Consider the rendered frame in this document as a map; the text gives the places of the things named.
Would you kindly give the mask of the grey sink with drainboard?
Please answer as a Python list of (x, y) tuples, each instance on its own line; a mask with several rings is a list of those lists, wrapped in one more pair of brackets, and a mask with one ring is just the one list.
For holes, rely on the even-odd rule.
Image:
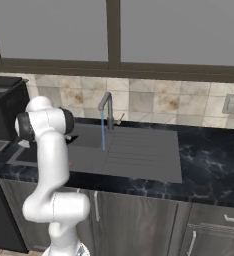
[(182, 181), (178, 135), (175, 131), (116, 127), (105, 131), (102, 149), (101, 127), (77, 124), (68, 143), (70, 169), (161, 182)]

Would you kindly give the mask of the grey tap lever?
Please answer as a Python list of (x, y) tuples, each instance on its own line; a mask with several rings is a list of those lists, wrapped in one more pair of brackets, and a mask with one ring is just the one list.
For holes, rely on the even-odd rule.
[(115, 121), (114, 121), (114, 124), (115, 124), (115, 125), (120, 125), (124, 116), (125, 116), (125, 113), (123, 113), (123, 114), (121, 115), (121, 117), (120, 117), (118, 120), (115, 120)]

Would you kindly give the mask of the blue water stream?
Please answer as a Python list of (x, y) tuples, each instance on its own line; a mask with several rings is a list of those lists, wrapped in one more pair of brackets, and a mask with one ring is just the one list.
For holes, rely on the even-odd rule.
[(105, 151), (105, 125), (104, 125), (104, 111), (101, 110), (101, 139), (102, 139), (102, 149)]

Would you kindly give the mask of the dark grey tap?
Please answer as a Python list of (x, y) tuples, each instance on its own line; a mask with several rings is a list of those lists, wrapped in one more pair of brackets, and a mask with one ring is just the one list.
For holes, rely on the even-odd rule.
[(108, 117), (107, 117), (107, 127), (109, 130), (114, 129), (114, 117), (113, 117), (113, 101), (112, 94), (106, 92), (98, 105), (98, 110), (103, 111), (105, 105), (108, 105)]

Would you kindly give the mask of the dark wood cupboard door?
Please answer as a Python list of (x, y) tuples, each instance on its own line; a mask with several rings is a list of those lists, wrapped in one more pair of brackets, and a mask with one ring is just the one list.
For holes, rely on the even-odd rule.
[(179, 256), (187, 256), (192, 232), (197, 237), (191, 256), (234, 256), (234, 228), (188, 224)]
[[(0, 179), (0, 185), (27, 248), (32, 251), (44, 252), (50, 245), (48, 225), (29, 222), (22, 213), (25, 199), (35, 190), (37, 184)], [(77, 233), (81, 242), (90, 251), (90, 255), (96, 256), (91, 215), (77, 225)]]
[(90, 199), (97, 256), (168, 256), (175, 202), (98, 191), (97, 222), (94, 192)]

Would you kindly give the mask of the black coffee machine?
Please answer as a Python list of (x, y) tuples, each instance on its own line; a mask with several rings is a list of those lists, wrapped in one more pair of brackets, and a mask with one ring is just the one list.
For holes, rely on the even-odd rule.
[(26, 79), (0, 76), (0, 154), (17, 138), (15, 119), (29, 103)]

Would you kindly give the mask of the dark wood drawer front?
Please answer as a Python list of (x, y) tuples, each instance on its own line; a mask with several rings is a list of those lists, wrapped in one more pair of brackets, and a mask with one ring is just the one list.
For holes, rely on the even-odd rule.
[(234, 218), (234, 208), (194, 203), (188, 223), (193, 225), (234, 228), (233, 222), (225, 221), (224, 214)]

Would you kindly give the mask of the black dishwasher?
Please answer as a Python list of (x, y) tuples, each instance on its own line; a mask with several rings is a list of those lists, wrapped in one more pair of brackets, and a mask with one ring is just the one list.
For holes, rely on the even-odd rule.
[(0, 188), (0, 249), (27, 253), (27, 247)]

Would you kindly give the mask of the dark brown window frame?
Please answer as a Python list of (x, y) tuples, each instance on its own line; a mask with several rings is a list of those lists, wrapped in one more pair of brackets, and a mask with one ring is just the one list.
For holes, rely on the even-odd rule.
[(122, 62), (121, 3), (120, 0), (104, 1), (108, 44), (106, 62), (3, 58), (0, 53), (0, 72), (234, 83), (234, 66)]

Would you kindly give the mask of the grey wall outlet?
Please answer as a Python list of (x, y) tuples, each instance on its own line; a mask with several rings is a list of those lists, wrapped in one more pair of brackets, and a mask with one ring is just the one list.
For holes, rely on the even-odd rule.
[(222, 113), (234, 114), (234, 94), (226, 95)]

